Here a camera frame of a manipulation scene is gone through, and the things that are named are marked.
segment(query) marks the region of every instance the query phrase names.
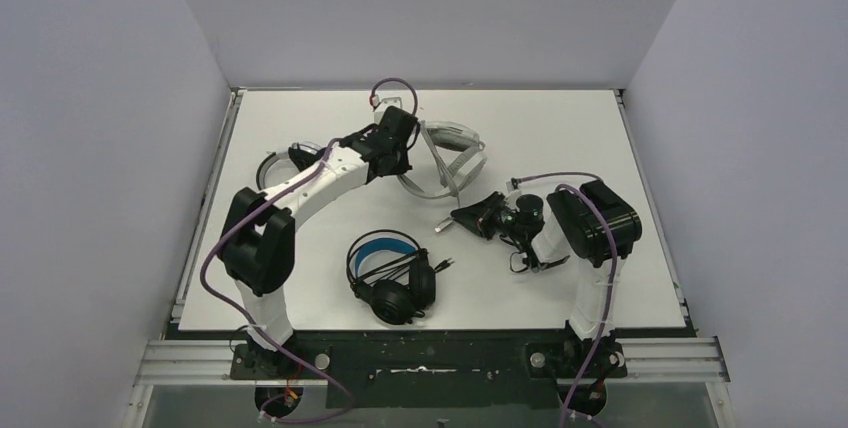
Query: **headphone ear cup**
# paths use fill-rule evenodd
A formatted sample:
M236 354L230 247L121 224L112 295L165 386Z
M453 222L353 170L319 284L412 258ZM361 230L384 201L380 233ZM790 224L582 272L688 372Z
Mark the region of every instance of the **headphone ear cup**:
M436 301L436 270L426 262L413 262L409 267L409 291L417 310L429 308Z
M374 283L370 305L377 318L390 325L410 323L417 310L410 290L394 280Z

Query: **cable connector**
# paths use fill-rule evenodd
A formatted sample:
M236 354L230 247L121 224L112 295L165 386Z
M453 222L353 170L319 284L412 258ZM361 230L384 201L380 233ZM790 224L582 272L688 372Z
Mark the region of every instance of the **cable connector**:
M444 271L452 264L453 264L453 258L448 258L447 260L444 260L441 263L439 263L438 265L436 265L433 268L433 271L435 271L436 273L438 273L440 271Z
M436 233L441 233L442 231L445 230L445 228L450 226L452 223L453 223L453 218L451 218L450 216L445 218L444 220L440 221L439 224L436 225Z

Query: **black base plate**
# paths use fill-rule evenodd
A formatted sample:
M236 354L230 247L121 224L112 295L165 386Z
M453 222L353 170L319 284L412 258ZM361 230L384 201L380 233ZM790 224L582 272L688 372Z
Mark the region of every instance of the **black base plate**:
M624 354L621 343L613 345L615 351ZM542 368L534 368L530 364L530 356L534 353L541 353L545 356L545 366ZM530 376L533 378L574 378L580 370L580 365L583 363L583 358L570 357L565 350L563 343L528 343L525 347L525 360ZM601 356L600 353L595 354L595 360L591 363L583 374L585 379L598 378L602 371L607 371L612 368L609 360ZM608 373L608 378L625 378L627 376L627 366L616 368L611 373Z
M544 350L551 360L562 360L556 376L573 376L579 365L573 367L563 358L567 339L565 330L299 331L293 349L310 363L319 353L328 355L327 373L353 392L360 408L523 404L545 409L560 403L554 375L531 368L529 357ZM255 365L245 366L247 345L238 345L235 351L233 379L280 378L268 376ZM318 376L304 370L299 378ZM340 408L346 402L338 390L329 391L328 408Z

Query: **black headphones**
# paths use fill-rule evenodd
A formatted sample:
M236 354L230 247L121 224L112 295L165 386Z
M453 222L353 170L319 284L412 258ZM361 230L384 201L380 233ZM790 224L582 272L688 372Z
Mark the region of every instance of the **black headphones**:
M408 242L396 237L380 237L361 243L369 236L383 233L401 236ZM360 274L359 268L365 258L380 251L401 256ZM433 268L427 250L411 236L397 230L374 230L360 236L350 246L347 278L353 294L368 303L377 318L390 325L403 325L412 323L413 317L423 317L424 310L436 301L436 273L452 263L448 259ZM405 274L409 275L406 286L398 281Z

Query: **blue headband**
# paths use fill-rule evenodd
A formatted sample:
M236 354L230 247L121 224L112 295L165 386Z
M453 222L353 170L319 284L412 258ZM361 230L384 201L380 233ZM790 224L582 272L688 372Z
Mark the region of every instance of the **blue headband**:
M359 276L359 265L362 264L365 258L378 251L391 251L401 255L408 255L417 251L417 248L397 238L375 238L368 241L356 253L356 261L353 265L354 276Z

